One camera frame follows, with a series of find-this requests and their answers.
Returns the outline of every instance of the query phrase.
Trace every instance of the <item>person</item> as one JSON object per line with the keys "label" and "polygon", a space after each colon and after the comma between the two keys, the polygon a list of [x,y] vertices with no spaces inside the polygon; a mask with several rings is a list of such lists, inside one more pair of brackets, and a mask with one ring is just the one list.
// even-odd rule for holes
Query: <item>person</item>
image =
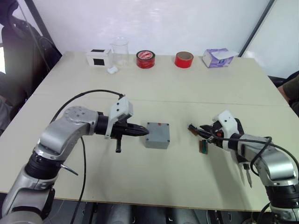
{"label": "person", "polygon": [[5,103],[6,99],[0,96],[0,136],[10,123],[10,106]]}
{"label": "person", "polygon": [[278,87],[278,90],[299,117],[299,75]]}

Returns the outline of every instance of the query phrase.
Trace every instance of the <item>tissue box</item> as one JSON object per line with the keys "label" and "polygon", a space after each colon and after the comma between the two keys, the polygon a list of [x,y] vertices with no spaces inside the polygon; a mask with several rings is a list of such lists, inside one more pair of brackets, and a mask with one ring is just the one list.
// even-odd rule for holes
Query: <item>tissue box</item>
{"label": "tissue box", "polygon": [[207,49],[202,60],[208,68],[228,67],[234,56],[238,53],[222,49]]}
{"label": "tissue box", "polygon": [[110,49],[93,49],[86,53],[86,58],[89,65],[93,67],[113,66],[113,55]]}

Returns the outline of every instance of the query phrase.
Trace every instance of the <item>tape roll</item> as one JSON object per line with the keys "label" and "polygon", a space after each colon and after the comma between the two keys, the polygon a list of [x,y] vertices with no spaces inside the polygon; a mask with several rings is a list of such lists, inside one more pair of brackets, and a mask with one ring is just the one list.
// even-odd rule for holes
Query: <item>tape roll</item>
{"label": "tape roll", "polygon": [[149,69],[155,65],[155,53],[150,50],[141,50],[136,54],[136,63],[139,68]]}
{"label": "tape roll", "polygon": [[191,66],[193,58],[193,54],[187,51],[181,51],[177,53],[176,60],[174,63],[176,66],[186,69]]}

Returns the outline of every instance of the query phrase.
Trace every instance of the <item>silver robotic arm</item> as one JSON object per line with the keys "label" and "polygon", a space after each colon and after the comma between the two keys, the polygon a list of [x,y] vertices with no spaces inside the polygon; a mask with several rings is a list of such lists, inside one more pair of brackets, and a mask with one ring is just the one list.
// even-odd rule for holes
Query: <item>silver robotic arm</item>
{"label": "silver robotic arm", "polygon": [[128,124],[133,107],[122,97],[110,110],[110,115],[74,106],[62,118],[52,122],[43,131],[28,163],[22,167],[2,206],[0,224],[41,224],[52,206],[53,185],[78,139],[83,135],[102,134],[117,139],[116,152],[121,151],[122,135],[142,136],[148,130]]}
{"label": "silver robotic arm", "polygon": [[201,129],[189,125],[189,130],[225,150],[234,150],[243,161],[253,161],[270,201],[272,223],[299,222],[299,181],[289,157],[273,143],[258,155],[268,139],[244,134],[240,121],[229,111],[215,116],[213,122]]}

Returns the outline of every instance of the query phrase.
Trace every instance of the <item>black cable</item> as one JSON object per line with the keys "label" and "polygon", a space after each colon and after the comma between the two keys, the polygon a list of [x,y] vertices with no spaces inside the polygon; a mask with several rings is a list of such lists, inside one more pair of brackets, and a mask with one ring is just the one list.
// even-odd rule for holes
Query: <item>black cable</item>
{"label": "black cable", "polygon": [[60,112],[73,100],[84,96],[85,94],[91,93],[91,92],[109,92],[115,95],[118,95],[120,98],[122,98],[124,95],[118,92],[114,92],[114,91],[110,91],[110,90],[90,90],[90,91],[86,91],[86,92],[82,92],[76,96],[74,96],[73,98],[69,99],[65,104],[62,105],[62,107],[56,112],[56,114],[54,115],[54,117],[52,118],[51,122],[52,123],[54,120],[56,120],[57,116],[60,114]]}
{"label": "black cable", "polygon": [[78,212],[78,208],[80,206],[81,199],[82,199],[82,196],[83,196],[83,192],[84,192],[84,188],[85,188],[85,182],[86,182],[86,153],[85,153],[85,144],[84,144],[83,138],[81,137],[80,139],[81,139],[82,146],[83,146],[84,177],[83,177],[83,186],[82,186],[82,189],[81,189],[81,194],[80,194],[79,200],[77,201],[77,205],[76,205],[76,208],[74,210],[73,216],[71,218],[71,224],[73,224],[74,221],[75,221],[75,218],[76,218],[76,215],[77,215],[77,212]]}
{"label": "black cable", "polygon": [[267,143],[263,146],[262,150],[259,151],[258,154],[255,155],[255,157],[253,157],[252,161],[250,162],[250,169],[251,169],[251,171],[252,171],[255,175],[257,175],[257,176],[259,176],[259,174],[258,174],[256,171],[254,171],[254,169],[253,169],[253,165],[254,165],[255,161],[256,161],[256,160],[262,155],[262,153],[266,150],[266,148],[269,146],[269,144],[272,142],[272,137],[269,136],[269,137],[265,137],[265,138],[268,139]]}
{"label": "black cable", "polygon": [[[243,141],[243,142],[254,142],[254,143],[260,143],[260,144],[267,144],[267,142],[264,142],[264,141],[258,141],[258,140],[249,140],[249,139],[234,139],[234,138],[231,138],[231,139],[228,139],[228,138],[222,138],[222,137],[218,137],[216,136],[212,130],[210,131],[210,134],[218,139],[218,140],[222,140],[222,141]],[[275,148],[279,148],[281,151],[285,152],[286,154],[288,154],[295,162],[296,164],[296,167],[297,167],[297,171],[298,171],[298,176],[299,176],[299,162],[298,160],[295,158],[295,156],[293,156],[289,151],[287,151],[286,149],[282,148],[281,146],[278,146],[278,145],[275,145],[273,143],[270,143],[268,146],[273,146]]]}
{"label": "black cable", "polygon": [[269,207],[270,203],[266,204],[263,209],[260,211],[260,213],[258,214],[258,217],[257,217],[257,221],[256,221],[256,224],[262,224],[262,217],[263,217],[263,214],[265,213],[266,209]]}

